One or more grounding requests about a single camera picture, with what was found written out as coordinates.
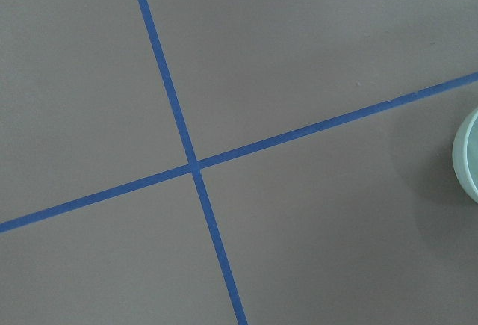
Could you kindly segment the green bowl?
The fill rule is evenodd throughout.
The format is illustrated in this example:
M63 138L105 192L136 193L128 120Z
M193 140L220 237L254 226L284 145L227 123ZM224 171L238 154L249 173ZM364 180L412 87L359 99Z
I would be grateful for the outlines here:
M477 108L466 116L456 132L452 161L459 184L477 203Z

